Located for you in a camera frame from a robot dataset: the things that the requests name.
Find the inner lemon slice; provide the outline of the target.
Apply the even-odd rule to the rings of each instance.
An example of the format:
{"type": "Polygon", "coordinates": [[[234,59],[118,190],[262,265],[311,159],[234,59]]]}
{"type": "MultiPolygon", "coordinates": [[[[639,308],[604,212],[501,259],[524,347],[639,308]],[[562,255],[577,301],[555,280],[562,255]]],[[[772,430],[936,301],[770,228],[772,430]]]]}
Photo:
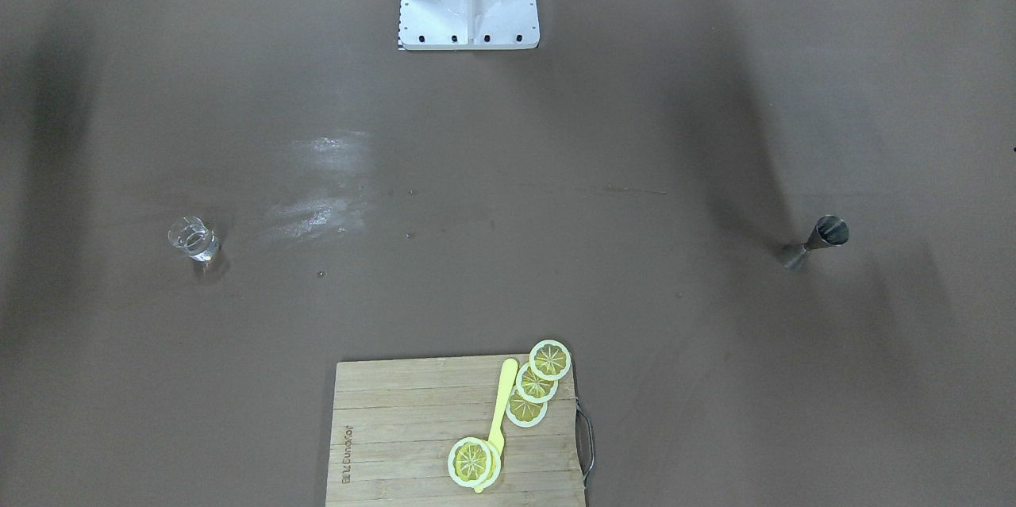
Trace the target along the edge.
{"type": "Polygon", "coordinates": [[[518,389],[512,389],[506,405],[506,417],[519,428],[537,426],[547,414],[548,403],[533,403],[519,394],[518,389]]]}

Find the clear glass measuring cup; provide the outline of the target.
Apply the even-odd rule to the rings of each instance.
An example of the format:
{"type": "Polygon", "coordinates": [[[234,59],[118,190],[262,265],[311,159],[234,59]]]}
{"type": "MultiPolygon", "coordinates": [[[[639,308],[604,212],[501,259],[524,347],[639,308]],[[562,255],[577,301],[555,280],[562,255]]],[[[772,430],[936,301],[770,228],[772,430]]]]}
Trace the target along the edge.
{"type": "Polygon", "coordinates": [[[199,217],[180,217],[167,230],[168,243],[198,263],[214,261],[219,251],[219,239],[213,229],[199,217]]]}

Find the wooden cutting board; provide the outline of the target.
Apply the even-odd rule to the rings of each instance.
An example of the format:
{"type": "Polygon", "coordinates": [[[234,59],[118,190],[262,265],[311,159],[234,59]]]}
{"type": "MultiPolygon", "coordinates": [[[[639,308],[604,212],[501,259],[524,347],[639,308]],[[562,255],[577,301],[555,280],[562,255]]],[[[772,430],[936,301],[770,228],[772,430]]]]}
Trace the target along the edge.
{"type": "Polygon", "coordinates": [[[340,362],[327,506],[584,506],[573,373],[531,428],[503,423],[503,470],[477,493],[447,471],[464,437],[487,437],[504,355],[340,362]]]}

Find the lemon slice on knife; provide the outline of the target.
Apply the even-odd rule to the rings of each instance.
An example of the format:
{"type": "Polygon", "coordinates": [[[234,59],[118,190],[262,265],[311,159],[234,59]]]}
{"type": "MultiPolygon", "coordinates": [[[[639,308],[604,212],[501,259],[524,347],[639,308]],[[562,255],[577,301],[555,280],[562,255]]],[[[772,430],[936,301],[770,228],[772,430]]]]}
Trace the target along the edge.
{"type": "Polygon", "coordinates": [[[448,452],[447,471],[458,486],[478,494],[490,488],[501,474],[501,454],[487,440],[465,437],[448,452]]]}

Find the steel double jigger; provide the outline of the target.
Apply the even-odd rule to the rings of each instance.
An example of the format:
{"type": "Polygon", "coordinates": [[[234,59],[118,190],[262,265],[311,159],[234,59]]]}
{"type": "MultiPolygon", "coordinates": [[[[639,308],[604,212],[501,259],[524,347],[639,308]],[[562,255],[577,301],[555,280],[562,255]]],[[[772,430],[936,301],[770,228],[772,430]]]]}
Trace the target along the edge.
{"type": "Polygon", "coordinates": [[[788,270],[801,270],[810,252],[837,248],[849,242],[849,226],[836,215],[824,215],[815,221],[805,242],[788,244],[780,250],[778,259],[788,270]]]}

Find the middle lemon slice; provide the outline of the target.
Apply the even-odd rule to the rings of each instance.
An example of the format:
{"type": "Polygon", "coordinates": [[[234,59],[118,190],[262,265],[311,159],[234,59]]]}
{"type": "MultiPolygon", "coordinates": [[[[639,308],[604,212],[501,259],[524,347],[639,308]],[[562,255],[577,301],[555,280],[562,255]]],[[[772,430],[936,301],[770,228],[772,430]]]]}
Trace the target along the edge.
{"type": "Polygon", "coordinates": [[[515,380],[515,390],[519,397],[534,405],[543,405],[554,398],[558,387],[558,380],[541,377],[530,363],[524,363],[520,367],[515,380]]]}

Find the lemon slice at board corner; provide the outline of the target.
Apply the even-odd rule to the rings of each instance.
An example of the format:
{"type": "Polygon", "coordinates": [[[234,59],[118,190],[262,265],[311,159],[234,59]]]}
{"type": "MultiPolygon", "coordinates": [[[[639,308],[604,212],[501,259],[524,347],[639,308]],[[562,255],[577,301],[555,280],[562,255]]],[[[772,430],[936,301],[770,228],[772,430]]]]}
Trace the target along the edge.
{"type": "Polygon", "coordinates": [[[541,340],[529,353],[531,371],[541,379],[560,381],[572,367],[572,355],[563,342],[541,340]]]}

